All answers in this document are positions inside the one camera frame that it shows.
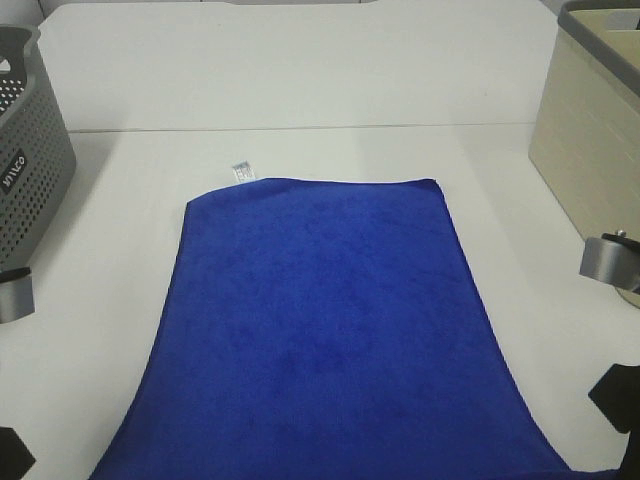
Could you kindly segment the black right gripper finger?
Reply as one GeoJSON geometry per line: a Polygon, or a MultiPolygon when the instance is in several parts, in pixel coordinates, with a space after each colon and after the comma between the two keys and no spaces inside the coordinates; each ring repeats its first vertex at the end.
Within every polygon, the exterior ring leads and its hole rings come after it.
{"type": "Polygon", "coordinates": [[[619,433],[639,427],[639,366],[613,364],[588,393],[619,433]]]}

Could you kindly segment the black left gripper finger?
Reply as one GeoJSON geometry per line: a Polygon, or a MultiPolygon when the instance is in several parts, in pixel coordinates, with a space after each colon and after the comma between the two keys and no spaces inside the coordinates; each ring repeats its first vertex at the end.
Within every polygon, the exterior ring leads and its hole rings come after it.
{"type": "Polygon", "coordinates": [[[1,428],[2,475],[25,475],[36,460],[13,428],[1,428]]]}

